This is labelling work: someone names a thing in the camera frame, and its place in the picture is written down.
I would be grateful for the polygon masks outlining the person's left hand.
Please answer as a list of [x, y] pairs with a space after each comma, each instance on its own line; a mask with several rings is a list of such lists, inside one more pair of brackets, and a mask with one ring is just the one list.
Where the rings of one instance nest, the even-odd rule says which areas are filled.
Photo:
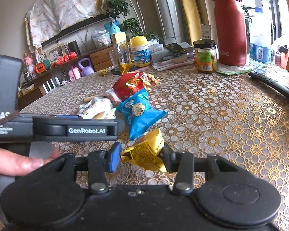
[[0, 148], [0, 175], [11, 177], [25, 176], [57, 157], [59, 157], [57, 148], [54, 148], [47, 159], [25, 157]]

